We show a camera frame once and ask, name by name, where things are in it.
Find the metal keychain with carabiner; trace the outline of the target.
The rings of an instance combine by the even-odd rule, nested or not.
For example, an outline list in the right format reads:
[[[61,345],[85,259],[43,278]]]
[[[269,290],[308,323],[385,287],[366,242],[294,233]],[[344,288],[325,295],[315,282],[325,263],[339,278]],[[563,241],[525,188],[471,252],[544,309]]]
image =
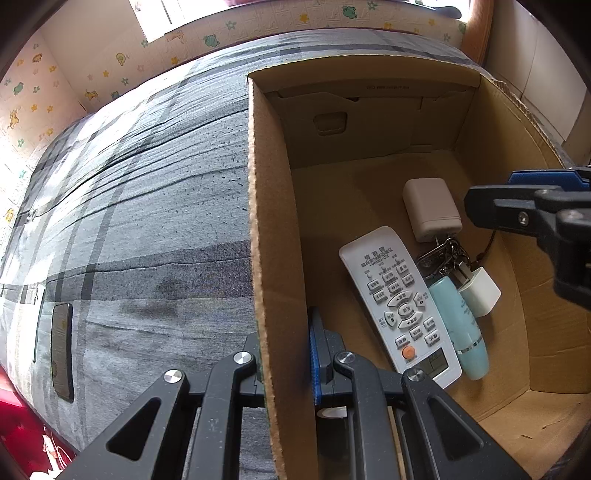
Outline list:
[[[471,259],[461,243],[453,237],[448,237],[432,250],[417,257],[415,264],[425,281],[447,276],[458,270],[461,264],[465,264],[470,270],[479,266],[477,261]]]

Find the large white charger plug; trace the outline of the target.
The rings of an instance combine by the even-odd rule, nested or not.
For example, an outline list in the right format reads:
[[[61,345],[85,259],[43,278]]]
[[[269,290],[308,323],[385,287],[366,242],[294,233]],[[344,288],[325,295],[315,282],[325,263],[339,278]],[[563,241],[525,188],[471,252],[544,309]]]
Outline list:
[[[442,178],[415,178],[406,182],[403,200],[419,243],[458,234],[462,220],[451,191]]]

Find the white air conditioner remote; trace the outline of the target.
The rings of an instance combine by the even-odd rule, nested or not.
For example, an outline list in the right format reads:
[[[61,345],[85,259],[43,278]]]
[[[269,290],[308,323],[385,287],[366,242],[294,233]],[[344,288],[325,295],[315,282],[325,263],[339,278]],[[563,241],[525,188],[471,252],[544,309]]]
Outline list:
[[[449,333],[405,244],[388,226],[339,249],[399,373],[420,368],[440,387],[462,375]]]

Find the small white charger plug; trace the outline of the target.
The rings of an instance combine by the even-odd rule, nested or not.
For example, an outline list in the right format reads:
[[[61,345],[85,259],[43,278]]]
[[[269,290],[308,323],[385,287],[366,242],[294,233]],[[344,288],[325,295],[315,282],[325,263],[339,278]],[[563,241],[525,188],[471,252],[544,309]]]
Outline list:
[[[460,280],[459,293],[473,315],[481,318],[490,314],[502,292],[486,269],[478,267],[471,270],[465,262],[462,262],[456,270],[456,276]]]

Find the teal cylindrical bottle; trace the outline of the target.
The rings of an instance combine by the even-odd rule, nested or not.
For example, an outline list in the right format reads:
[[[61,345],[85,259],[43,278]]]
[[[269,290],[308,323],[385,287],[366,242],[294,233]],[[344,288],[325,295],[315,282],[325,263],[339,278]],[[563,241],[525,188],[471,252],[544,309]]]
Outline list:
[[[489,356],[480,327],[470,307],[448,277],[429,287],[463,372],[476,381],[489,373]]]

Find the brown cardboard box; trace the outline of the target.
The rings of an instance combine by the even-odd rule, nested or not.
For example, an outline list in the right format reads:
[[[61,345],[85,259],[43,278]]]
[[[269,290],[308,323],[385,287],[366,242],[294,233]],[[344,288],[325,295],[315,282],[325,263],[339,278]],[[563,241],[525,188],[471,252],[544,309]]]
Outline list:
[[[504,183],[515,170],[566,164],[509,92],[466,66],[353,55],[250,75],[252,285],[281,478],[339,474],[318,460],[308,308],[353,351],[390,366],[339,249],[389,226],[423,253],[403,201],[413,178],[441,178],[461,202],[470,187]],[[459,239],[486,253],[501,297],[480,320],[489,373],[449,393],[539,479],[590,421],[590,314],[555,294],[534,239],[470,222]]]

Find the beige wardrobe with drawers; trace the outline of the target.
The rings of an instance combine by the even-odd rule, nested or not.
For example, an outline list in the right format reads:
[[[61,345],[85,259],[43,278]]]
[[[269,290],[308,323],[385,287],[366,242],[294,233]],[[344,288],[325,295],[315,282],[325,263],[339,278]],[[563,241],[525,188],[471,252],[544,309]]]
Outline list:
[[[590,162],[590,91],[553,35],[517,1],[495,3],[485,68],[575,164]]]

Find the black smartphone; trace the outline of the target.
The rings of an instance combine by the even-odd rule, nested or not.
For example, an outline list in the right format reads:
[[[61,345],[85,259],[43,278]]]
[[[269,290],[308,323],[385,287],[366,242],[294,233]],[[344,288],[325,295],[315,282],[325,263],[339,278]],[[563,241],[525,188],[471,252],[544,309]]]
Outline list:
[[[51,322],[51,375],[56,394],[66,402],[74,400],[72,367],[72,316],[70,303],[54,306]]]

